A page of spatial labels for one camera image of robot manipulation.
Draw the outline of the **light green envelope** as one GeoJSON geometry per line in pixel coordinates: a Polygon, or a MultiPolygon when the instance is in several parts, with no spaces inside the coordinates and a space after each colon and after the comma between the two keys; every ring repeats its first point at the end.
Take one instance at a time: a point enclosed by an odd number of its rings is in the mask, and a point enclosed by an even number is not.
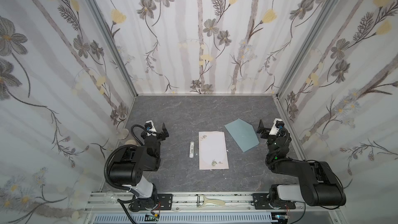
{"type": "Polygon", "coordinates": [[[258,137],[251,124],[241,119],[237,119],[226,124],[225,128],[242,152],[246,152],[259,145],[258,137]]]}

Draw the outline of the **white floral letter paper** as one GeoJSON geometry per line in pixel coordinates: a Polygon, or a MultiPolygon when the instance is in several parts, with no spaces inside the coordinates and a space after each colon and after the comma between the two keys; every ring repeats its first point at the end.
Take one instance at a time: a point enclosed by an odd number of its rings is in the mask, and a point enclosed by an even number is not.
{"type": "Polygon", "coordinates": [[[229,169],[224,132],[199,132],[199,169],[229,169]]]}

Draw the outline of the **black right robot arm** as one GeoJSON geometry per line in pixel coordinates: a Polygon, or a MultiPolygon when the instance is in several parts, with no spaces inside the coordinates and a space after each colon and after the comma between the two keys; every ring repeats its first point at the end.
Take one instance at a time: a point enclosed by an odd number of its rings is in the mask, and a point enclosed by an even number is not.
{"type": "Polygon", "coordinates": [[[271,128],[260,120],[256,133],[267,143],[267,168],[275,174],[298,179],[297,185],[271,185],[266,196],[270,208],[287,208],[289,203],[299,202],[334,210],[346,204],[345,188],[327,162],[287,156],[292,138],[281,119],[275,119],[271,128]]]}

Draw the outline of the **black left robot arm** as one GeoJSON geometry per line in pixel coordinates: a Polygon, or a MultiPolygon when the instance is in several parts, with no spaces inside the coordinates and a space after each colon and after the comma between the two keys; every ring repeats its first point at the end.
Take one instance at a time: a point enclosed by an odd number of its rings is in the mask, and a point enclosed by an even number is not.
{"type": "Polygon", "coordinates": [[[161,202],[156,186],[143,173],[158,171],[161,142],[169,137],[169,132],[165,124],[161,131],[157,131],[153,122],[147,121],[145,125],[132,125],[130,133],[137,144],[119,146],[109,155],[104,165],[105,181],[111,187],[133,195],[130,200],[117,200],[124,210],[159,209],[161,202]]]}

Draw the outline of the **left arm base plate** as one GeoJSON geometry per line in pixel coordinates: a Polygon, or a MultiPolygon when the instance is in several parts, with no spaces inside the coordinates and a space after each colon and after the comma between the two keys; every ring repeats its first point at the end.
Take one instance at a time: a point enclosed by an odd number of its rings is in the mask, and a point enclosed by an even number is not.
{"type": "Polygon", "coordinates": [[[129,210],[139,212],[145,210],[170,211],[172,209],[172,194],[157,194],[147,199],[137,199],[129,204],[129,210]]]}

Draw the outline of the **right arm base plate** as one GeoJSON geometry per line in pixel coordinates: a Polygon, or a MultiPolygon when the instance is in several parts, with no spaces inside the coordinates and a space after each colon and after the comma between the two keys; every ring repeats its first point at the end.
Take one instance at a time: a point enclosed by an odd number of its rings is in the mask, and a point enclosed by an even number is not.
{"type": "Polygon", "coordinates": [[[256,210],[290,210],[296,209],[295,203],[292,201],[281,200],[278,195],[270,196],[265,193],[252,194],[251,205],[256,210]]]}

